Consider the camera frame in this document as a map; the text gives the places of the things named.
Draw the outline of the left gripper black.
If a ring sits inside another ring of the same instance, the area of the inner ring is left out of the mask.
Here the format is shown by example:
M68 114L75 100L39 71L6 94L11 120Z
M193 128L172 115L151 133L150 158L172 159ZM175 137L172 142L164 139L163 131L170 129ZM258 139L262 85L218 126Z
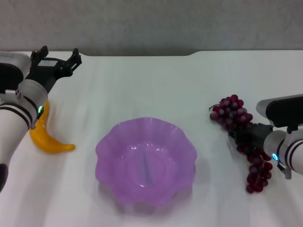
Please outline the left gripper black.
M48 53L48 47L44 45L40 50L31 52L31 61L40 62ZM70 77L71 72L75 71L82 64L78 48L73 49L72 55L67 61L55 58L46 58L46 61L55 61L56 64L54 66L38 65L31 68L26 79L39 83L47 93L51 91L57 80Z

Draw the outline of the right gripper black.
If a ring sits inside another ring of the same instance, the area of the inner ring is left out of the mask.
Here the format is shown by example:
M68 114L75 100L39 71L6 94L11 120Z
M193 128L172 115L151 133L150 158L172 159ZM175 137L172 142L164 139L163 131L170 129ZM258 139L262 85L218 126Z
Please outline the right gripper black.
M242 129L229 129L228 135L235 140L237 145L252 146L263 150L264 141L272 132L272 125L253 123Z

